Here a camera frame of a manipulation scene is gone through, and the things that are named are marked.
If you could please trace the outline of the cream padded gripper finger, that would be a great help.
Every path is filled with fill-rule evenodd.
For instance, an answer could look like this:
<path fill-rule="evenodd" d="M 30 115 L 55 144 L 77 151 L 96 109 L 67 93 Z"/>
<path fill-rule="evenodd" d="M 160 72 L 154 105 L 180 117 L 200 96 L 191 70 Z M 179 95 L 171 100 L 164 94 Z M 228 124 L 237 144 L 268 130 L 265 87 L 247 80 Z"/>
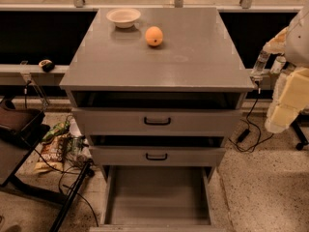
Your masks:
<path fill-rule="evenodd" d="M 286 130 L 298 115 L 298 110 L 272 103 L 267 111 L 265 128 L 271 133 L 281 133 Z"/>
<path fill-rule="evenodd" d="M 309 104 L 309 69 L 299 68 L 288 75 L 279 102 L 297 111 Z"/>

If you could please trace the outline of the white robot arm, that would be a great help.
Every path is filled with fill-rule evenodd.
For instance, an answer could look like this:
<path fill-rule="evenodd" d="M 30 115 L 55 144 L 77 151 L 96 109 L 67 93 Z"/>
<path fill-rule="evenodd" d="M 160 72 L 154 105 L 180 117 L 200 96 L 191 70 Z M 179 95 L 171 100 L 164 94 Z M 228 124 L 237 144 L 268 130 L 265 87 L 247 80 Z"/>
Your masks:
<path fill-rule="evenodd" d="M 309 104 L 309 4 L 297 13 L 288 27 L 268 41 L 263 50 L 282 53 L 287 62 L 295 66 L 291 73 L 279 75 L 267 111 L 267 131 L 280 133 Z"/>

